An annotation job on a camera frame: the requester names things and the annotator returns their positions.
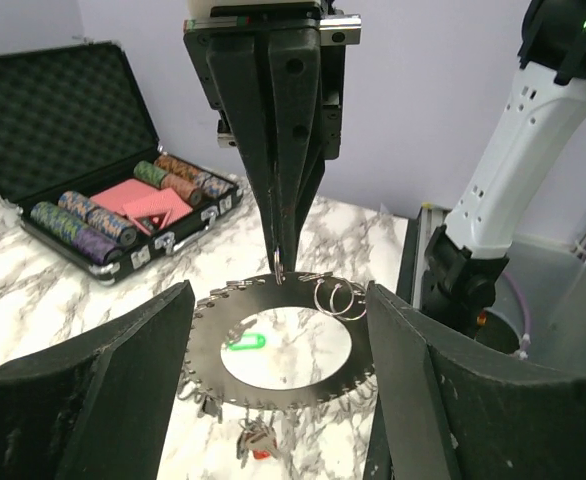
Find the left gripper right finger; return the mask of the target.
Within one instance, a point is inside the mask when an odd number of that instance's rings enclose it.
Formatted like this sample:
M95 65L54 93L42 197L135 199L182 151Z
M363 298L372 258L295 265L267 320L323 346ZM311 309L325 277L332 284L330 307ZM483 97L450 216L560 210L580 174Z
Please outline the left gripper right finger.
M586 479L586 375L499 353L387 288L366 293L398 479Z

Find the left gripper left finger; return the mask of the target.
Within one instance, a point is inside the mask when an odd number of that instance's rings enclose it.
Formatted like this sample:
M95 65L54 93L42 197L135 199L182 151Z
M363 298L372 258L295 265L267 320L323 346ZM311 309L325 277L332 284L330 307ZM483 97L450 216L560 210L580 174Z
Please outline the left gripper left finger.
M0 365L0 479L154 479L195 298L134 310Z

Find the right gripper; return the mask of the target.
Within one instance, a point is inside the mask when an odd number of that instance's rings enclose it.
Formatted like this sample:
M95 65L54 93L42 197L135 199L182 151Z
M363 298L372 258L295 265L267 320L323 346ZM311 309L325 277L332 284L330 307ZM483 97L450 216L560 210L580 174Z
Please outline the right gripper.
M184 43L210 107L219 112L218 144L237 146L259 208L266 251L274 252L277 245L283 269L293 271L302 227L324 173L321 128L315 124L320 41L324 153L334 160L341 147L346 47L360 43L361 16L344 13L332 1L189 1L187 9ZM319 32L298 28L270 35L273 99L256 36L213 37L207 62L217 94L204 62L206 30L302 16L315 21Z

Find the metal key ring disc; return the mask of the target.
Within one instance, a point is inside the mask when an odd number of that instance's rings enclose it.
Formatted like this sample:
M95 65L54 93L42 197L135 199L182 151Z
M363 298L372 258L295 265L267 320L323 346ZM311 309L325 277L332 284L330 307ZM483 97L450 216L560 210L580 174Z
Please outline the metal key ring disc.
M230 281L194 310L177 397L221 417L224 406L275 412L376 395L363 286L331 272ZM229 351L244 333L260 350Z

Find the green tagged key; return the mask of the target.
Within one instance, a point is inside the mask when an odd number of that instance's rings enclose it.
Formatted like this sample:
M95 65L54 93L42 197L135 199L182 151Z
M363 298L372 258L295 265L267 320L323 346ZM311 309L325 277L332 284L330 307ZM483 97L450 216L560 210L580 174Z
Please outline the green tagged key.
M260 350L266 346L267 339L261 333L244 333L226 344L229 351Z

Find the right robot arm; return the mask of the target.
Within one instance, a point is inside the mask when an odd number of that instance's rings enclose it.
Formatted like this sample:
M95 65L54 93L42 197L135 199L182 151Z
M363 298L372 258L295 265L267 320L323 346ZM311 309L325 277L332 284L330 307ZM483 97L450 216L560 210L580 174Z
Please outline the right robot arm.
M183 41L221 141L239 151L270 269L293 271L325 164L337 158L345 54L362 21L330 1L191 1ZM515 230L586 119L586 1L533 1L502 116L426 247L430 318L473 335Z

